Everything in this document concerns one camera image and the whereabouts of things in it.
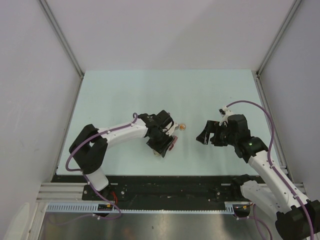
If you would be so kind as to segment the white bottle cap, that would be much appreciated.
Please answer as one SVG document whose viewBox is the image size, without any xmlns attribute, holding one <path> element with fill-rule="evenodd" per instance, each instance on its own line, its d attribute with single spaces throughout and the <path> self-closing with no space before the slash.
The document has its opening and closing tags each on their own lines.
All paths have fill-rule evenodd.
<svg viewBox="0 0 320 240">
<path fill-rule="evenodd" d="M 180 129 L 181 131 L 184 131 L 184 130 L 186 129 L 186 125 L 185 125 L 184 123 L 181 123 L 181 124 L 179 125 L 179 129 Z"/>
</svg>

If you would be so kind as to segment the red pill organizer box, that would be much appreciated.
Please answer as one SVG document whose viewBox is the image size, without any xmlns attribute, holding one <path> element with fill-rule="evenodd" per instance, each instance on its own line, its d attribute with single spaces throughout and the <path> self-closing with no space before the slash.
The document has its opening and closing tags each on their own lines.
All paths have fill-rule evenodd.
<svg viewBox="0 0 320 240">
<path fill-rule="evenodd" d="M 169 147 L 169 151 L 171 151 L 173 148 L 174 148 L 174 146 L 175 146 L 175 143 L 177 142 L 177 140 L 178 140 L 178 137 L 176 136 L 176 135 L 173 135 L 173 141 L 172 141 L 172 143 L 170 144 L 170 147 Z"/>
</svg>

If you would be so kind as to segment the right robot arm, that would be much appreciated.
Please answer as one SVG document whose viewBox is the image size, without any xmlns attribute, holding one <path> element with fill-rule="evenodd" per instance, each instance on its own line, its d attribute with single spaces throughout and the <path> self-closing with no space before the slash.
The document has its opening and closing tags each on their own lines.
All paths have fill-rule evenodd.
<svg viewBox="0 0 320 240">
<path fill-rule="evenodd" d="M 208 120 L 196 140 L 203 145 L 232 146 L 258 173 L 268 190 L 245 174 L 234 179 L 230 194 L 237 201 L 245 198 L 256 204 L 273 219 L 282 239 L 313 239 L 320 232 L 319 200 L 310 200 L 290 181 L 269 156 L 265 143 L 251 135 L 244 115 L 224 114 L 222 121 Z"/>
</svg>

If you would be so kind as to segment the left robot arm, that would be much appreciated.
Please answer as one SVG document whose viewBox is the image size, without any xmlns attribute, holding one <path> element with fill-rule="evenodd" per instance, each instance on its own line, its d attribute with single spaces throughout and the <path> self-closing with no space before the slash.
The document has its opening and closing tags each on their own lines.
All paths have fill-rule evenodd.
<svg viewBox="0 0 320 240">
<path fill-rule="evenodd" d="M 132 114 L 132 120 L 113 127 L 98 128 L 86 125 L 69 147 L 65 168 L 81 172 L 93 187 L 93 194 L 100 200 L 110 196 L 109 180 L 102 170 L 108 149 L 135 139 L 148 138 L 146 144 L 154 153 L 165 157 L 178 137 L 174 132 L 180 125 L 165 110 L 157 114 Z"/>
</svg>

